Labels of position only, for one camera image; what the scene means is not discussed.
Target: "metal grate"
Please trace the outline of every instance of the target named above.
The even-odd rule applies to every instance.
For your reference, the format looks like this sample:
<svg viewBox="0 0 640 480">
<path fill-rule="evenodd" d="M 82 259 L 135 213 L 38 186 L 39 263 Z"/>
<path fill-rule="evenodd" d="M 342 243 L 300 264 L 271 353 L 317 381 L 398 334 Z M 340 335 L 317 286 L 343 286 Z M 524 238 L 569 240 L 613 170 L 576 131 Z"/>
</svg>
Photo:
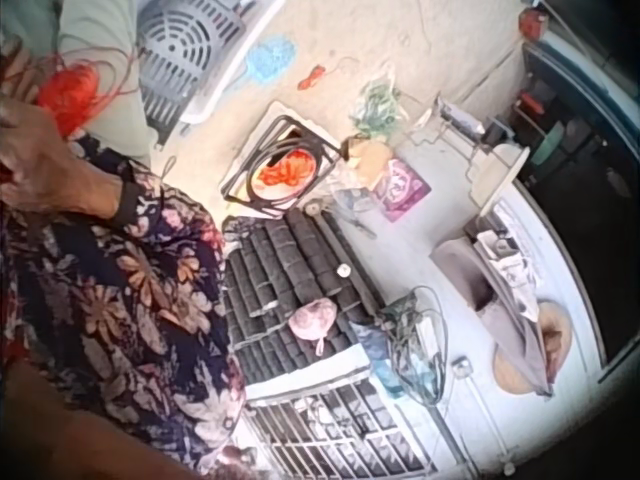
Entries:
<svg viewBox="0 0 640 480">
<path fill-rule="evenodd" d="M 141 12 L 140 88 L 160 145 L 244 31 L 241 18 L 216 0 L 161 0 Z"/>
<path fill-rule="evenodd" d="M 266 403 L 248 420 L 290 478 L 399 479 L 435 471 L 367 380 Z"/>
</svg>

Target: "floral fabric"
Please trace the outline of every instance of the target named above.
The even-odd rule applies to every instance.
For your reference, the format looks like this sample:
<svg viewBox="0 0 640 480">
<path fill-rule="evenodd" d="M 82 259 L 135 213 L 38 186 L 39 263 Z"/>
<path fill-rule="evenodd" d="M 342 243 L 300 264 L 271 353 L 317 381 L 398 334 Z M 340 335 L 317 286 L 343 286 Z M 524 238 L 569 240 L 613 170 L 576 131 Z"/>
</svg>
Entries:
<svg viewBox="0 0 640 480">
<path fill-rule="evenodd" d="M 137 195 L 119 226 L 2 206 L 3 363 L 26 353 L 70 405 L 206 473 L 245 398 L 216 313 L 220 234 L 145 167 L 89 137 L 72 150 Z"/>
</svg>

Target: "concrete floor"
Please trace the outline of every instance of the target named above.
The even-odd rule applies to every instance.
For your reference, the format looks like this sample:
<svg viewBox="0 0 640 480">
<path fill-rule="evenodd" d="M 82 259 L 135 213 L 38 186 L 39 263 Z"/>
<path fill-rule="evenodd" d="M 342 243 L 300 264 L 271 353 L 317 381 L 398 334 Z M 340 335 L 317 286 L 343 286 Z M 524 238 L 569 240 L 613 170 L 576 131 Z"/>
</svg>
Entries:
<svg viewBox="0 0 640 480">
<path fill-rule="evenodd" d="M 271 86 L 249 82 L 228 93 L 207 122 L 154 152 L 152 169 L 160 173 L 166 159 L 177 155 L 166 181 L 220 221 L 218 183 L 272 101 L 342 140 L 353 132 L 349 112 L 359 91 L 387 61 L 395 67 L 396 86 L 424 104 L 414 102 L 415 118 L 438 92 L 480 119 L 501 112 L 523 75 L 517 25 L 522 8 L 518 0 L 288 0 L 262 38 L 283 34 L 293 41 L 293 65 Z M 296 89 L 313 66 L 331 70 L 344 57 L 357 61 L 343 60 L 311 90 Z"/>
</svg>

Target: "bag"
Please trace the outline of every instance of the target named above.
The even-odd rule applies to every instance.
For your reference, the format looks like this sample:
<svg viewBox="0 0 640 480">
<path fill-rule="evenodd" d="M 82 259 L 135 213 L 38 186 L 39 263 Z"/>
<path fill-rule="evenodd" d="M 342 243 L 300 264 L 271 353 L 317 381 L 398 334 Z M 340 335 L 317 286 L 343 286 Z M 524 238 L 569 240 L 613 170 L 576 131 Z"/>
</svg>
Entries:
<svg viewBox="0 0 640 480">
<path fill-rule="evenodd" d="M 289 318 L 289 327 L 294 335 L 303 340 L 318 341 L 316 355 L 322 356 L 324 337 L 336 321 L 338 307 L 328 298 L 315 300 L 299 308 Z"/>
</svg>

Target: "orange yarn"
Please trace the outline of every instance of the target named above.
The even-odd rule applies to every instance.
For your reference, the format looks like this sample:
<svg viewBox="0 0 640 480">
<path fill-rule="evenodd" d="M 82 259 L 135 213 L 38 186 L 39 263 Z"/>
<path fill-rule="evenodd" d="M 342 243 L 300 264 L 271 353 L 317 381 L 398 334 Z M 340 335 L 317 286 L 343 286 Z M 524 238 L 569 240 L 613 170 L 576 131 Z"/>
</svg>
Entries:
<svg viewBox="0 0 640 480">
<path fill-rule="evenodd" d="M 87 64 L 56 72 L 40 88 L 37 104 L 53 113 L 64 138 L 86 124 L 104 103 L 98 96 L 98 72 Z"/>
<path fill-rule="evenodd" d="M 76 58 L 78 53 L 88 51 L 116 53 L 127 59 L 127 70 L 119 84 L 116 85 L 115 82 L 116 70 L 113 65 L 105 61 L 88 61 Z M 64 57 L 73 57 L 70 65 L 65 64 Z M 67 138 L 98 115 L 115 97 L 132 93 L 122 92 L 122 86 L 131 73 L 134 55 L 133 53 L 127 54 L 117 48 L 90 47 L 66 52 L 64 57 L 58 54 L 52 55 L 36 62 L 29 68 L 55 72 L 40 87 L 36 103 L 53 114 L 58 131 L 63 138 Z M 114 75 L 112 88 L 104 94 L 98 93 L 101 80 L 98 66 L 110 68 Z"/>
</svg>

